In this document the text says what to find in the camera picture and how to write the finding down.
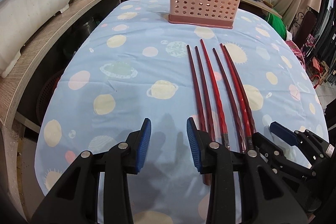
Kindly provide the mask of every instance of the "red chopstick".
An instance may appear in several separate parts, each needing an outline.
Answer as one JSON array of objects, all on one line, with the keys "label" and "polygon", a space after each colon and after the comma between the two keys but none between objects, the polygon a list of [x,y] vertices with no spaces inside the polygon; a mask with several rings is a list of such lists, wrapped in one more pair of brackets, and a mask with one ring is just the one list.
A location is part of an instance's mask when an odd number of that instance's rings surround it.
[{"label": "red chopstick", "polygon": [[235,125],[236,125],[238,140],[239,140],[240,152],[245,153],[246,152],[245,134],[244,134],[244,131],[242,129],[242,125],[241,125],[240,117],[239,117],[239,114],[238,114],[238,109],[237,109],[237,105],[236,105],[236,102],[235,102],[235,98],[233,96],[229,81],[228,81],[227,76],[225,74],[225,70],[224,70],[223,65],[221,63],[221,60],[219,59],[219,56],[216,52],[216,49],[213,48],[212,50],[213,50],[213,53],[215,54],[215,57],[216,57],[216,60],[217,60],[217,63],[218,63],[218,67],[219,67],[220,73],[222,75],[224,85],[225,85],[225,88],[226,88],[226,91],[227,91],[227,94],[228,94],[228,97],[229,97],[229,100],[230,100],[231,109],[232,109],[234,119],[235,119]]},{"label": "red chopstick", "polygon": [[227,66],[229,68],[229,71],[230,71],[230,74],[231,74],[231,77],[232,77],[232,80],[235,86],[235,90],[237,93],[241,115],[242,115],[243,123],[244,123],[244,129],[246,133],[247,148],[248,150],[251,150],[254,148],[252,144],[252,134],[254,133],[255,129],[254,129],[254,120],[252,117],[250,105],[249,105],[243,84],[240,80],[240,77],[238,75],[238,72],[231,59],[229,52],[227,51],[226,47],[223,46],[223,44],[221,44],[220,46],[223,50],[223,54],[224,54]]},{"label": "red chopstick", "polygon": [[213,73],[212,66],[211,66],[211,63],[210,63],[210,59],[209,59],[207,50],[205,48],[205,45],[204,45],[204,42],[203,42],[202,39],[201,39],[201,45],[202,45],[203,53],[204,53],[204,56],[205,56],[205,60],[207,62],[207,67],[208,67],[210,80],[211,80],[211,84],[212,84],[212,89],[213,89],[213,93],[214,93],[214,96],[215,96],[220,134],[221,134],[221,137],[222,137],[223,144],[225,145],[226,148],[230,149],[229,138],[228,138],[228,135],[227,135],[227,128],[226,128],[226,123],[225,123],[225,116],[224,116],[221,96],[219,95],[219,90],[218,90],[218,86],[217,86],[217,83],[216,83],[216,78],[215,78],[215,75]]},{"label": "red chopstick", "polygon": [[193,85],[194,85],[194,92],[195,92],[195,98],[196,98],[196,107],[197,107],[197,114],[198,114],[198,121],[199,121],[199,129],[201,131],[206,132],[207,129],[205,127],[205,118],[204,118],[204,112],[203,112],[203,106],[202,106],[202,99],[201,99],[201,93],[200,88],[198,86],[197,82],[197,76],[195,71],[195,66],[193,62],[193,57],[191,55],[190,46],[187,45],[187,51],[189,56],[189,65],[191,69],[191,75],[193,79]]},{"label": "red chopstick", "polygon": [[214,142],[216,141],[216,136],[215,136],[215,129],[213,127],[213,119],[212,119],[211,104],[210,104],[210,98],[209,98],[209,93],[208,93],[208,88],[207,88],[207,82],[205,80],[202,61],[201,61],[200,53],[198,51],[197,46],[195,47],[195,50],[196,50],[198,67],[199,67],[199,74],[201,75],[201,83],[202,83],[204,103],[205,103],[205,109],[206,109],[206,115],[207,115],[208,133],[210,135],[211,140]]}]

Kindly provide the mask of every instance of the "tablecloth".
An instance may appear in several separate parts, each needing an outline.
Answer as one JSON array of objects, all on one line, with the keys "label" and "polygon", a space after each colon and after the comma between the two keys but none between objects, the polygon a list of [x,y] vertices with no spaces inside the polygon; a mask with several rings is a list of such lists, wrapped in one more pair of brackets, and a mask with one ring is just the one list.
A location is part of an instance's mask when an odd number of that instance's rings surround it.
[{"label": "tablecloth", "polygon": [[[230,30],[170,24],[168,14],[169,0],[123,2],[75,54],[52,96],[38,139],[35,171],[44,194],[83,150],[109,150],[125,141],[130,132],[139,130],[148,117],[152,136],[146,162],[138,175],[128,178],[135,223],[204,223],[209,187],[194,167],[186,134],[187,118],[197,121],[186,45],[194,49],[200,46],[201,38],[215,71],[232,150],[238,151],[238,138],[212,53],[216,48],[230,75],[220,43],[226,45],[236,65],[257,131],[283,148],[288,159],[309,166],[296,147],[270,133],[272,121],[290,130],[308,128],[328,139],[323,111],[306,72],[263,19],[238,10]],[[196,64],[194,50],[192,54]],[[220,142],[202,51],[201,57]],[[229,81],[234,90],[231,78]],[[100,222],[101,187],[100,183]],[[236,190],[239,221],[238,187]]]}]

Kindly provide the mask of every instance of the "wooden countertop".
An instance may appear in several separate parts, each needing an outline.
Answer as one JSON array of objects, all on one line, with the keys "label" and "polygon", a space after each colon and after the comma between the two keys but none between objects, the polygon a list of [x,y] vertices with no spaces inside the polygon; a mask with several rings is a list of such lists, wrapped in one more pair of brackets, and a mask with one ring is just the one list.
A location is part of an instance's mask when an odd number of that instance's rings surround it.
[{"label": "wooden countertop", "polygon": [[[0,122],[11,128],[23,92],[36,68],[60,36],[85,12],[101,0],[76,0],[63,13],[49,19],[21,49],[21,57],[9,75],[0,79]],[[276,16],[281,16],[259,1],[241,0]]]}]

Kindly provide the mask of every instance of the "silver bolt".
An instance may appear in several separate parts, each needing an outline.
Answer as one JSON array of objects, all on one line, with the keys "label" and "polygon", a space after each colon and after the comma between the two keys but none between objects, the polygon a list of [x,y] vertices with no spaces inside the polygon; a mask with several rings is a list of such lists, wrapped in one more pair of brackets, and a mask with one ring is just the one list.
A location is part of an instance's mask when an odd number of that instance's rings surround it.
[{"label": "silver bolt", "polygon": [[257,156],[257,152],[255,150],[249,150],[247,154],[252,158],[255,158]]},{"label": "silver bolt", "polygon": [[127,143],[119,143],[118,144],[118,148],[119,149],[126,149],[128,147],[128,144]]},{"label": "silver bolt", "polygon": [[212,149],[217,149],[217,148],[219,148],[219,143],[212,142],[212,143],[209,144],[209,147],[212,148]]},{"label": "silver bolt", "polygon": [[89,157],[90,155],[91,155],[90,151],[83,151],[83,152],[81,153],[82,158],[87,158],[87,157]]}]

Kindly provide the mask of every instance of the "white label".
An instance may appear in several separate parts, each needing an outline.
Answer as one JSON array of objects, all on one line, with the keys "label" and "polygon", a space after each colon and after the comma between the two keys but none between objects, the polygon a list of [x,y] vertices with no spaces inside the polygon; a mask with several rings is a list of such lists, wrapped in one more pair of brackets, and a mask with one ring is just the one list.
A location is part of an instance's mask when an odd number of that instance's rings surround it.
[{"label": "white label", "polygon": [[331,144],[329,144],[328,149],[326,150],[325,153],[326,153],[329,157],[331,157],[331,156],[333,155],[333,152],[334,152],[334,147],[333,147]]}]

